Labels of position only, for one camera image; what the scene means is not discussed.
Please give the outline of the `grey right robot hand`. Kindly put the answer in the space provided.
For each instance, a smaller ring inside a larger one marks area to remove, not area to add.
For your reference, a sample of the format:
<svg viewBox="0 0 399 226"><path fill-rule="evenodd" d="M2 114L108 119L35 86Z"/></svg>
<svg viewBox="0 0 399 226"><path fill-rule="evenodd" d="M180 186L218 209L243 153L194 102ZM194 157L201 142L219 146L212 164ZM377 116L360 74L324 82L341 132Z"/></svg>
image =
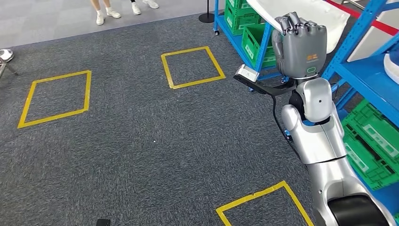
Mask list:
<svg viewBox="0 0 399 226"><path fill-rule="evenodd" d="M327 28L299 17L296 12L275 20L282 29L271 34L278 71L293 79L316 76L327 57Z"/></svg>

